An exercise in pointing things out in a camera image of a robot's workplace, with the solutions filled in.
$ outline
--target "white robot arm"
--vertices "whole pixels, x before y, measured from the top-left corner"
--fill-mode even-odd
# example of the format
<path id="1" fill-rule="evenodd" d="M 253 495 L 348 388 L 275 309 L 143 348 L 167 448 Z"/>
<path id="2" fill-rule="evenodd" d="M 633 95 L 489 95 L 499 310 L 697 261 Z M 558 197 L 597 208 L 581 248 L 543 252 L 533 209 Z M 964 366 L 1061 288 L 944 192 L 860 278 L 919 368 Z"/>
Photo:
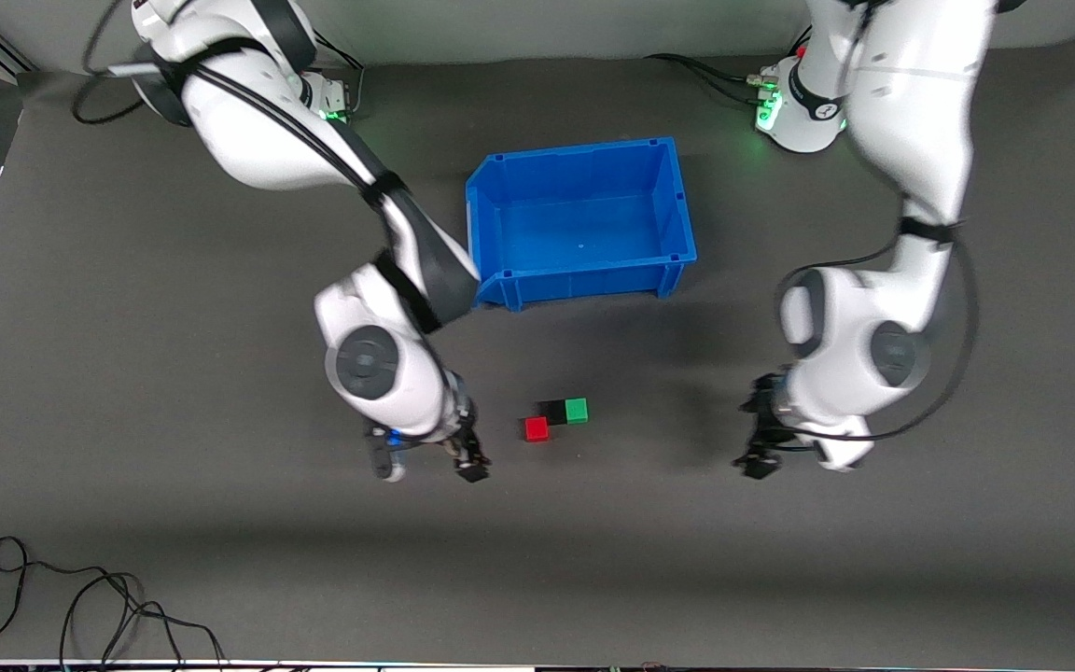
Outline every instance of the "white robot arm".
<path id="1" fill-rule="evenodd" d="M 158 74 L 133 77 L 161 116 L 192 126 L 231 177 L 286 190 L 350 184 L 379 213 L 388 247 L 315 298 L 326 377 L 367 418 L 372 468 L 404 475 L 402 451 L 440 443 L 467 481 L 487 477 L 474 404 L 426 334 L 471 310 L 478 276 L 396 173 L 346 124 L 325 117 L 332 82 L 299 76 L 315 58 L 295 0 L 132 3 Z"/>
<path id="2" fill-rule="evenodd" d="M 816 22 L 803 66 L 825 63 L 798 71 L 825 73 L 840 98 L 845 76 L 833 73 L 845 69 L 842 54 L 850 59 L 848 129 L 863 156 L 902 191 L 902 219 L 888 271 L 820 264 L 790 277 L 782 292 L 782 330 L 799 358 L 785 374 L 759 378 L 743 406 L 758 415 L 758 427 L 735 464 L 752 477 L 779 467 L 774 448 L 798 445 L 817 452 L 825 468 L 857 467 L 874 440 L 885 438 L 871 433 L 865 416 L 903 399 L 924 377 L 923 329 L 958 245 L 973 163 L 969 108 L 997 9 L 997 0 L 807 3 L 823 20 Z M 855 20 L 835 17 L 841 12 Z M 849 34 L 854 25 L 858 32 Z M 789 92 L 782 97 L 794 102 Z M 784 103 L 782 114 L 788 109 Z M 776 120 L 788 124 L 784 133 L 791 124 L 817 124 L 819 131 L 794 132 L 803 139 L 831 130 L 823 119 Z"/>

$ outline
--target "blue plastic bin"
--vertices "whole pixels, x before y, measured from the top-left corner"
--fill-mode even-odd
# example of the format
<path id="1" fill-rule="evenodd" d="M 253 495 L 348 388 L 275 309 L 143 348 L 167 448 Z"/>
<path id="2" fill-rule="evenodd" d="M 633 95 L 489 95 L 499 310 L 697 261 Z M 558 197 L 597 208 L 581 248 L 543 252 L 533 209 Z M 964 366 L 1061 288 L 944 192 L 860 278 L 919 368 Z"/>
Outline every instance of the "blue plastic bin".
<path id="1" fill-rule="evenodd" d="M 670 138 L 494 154 L 467 181 L 477 304 L 674 292 L 696 260 Z"/>

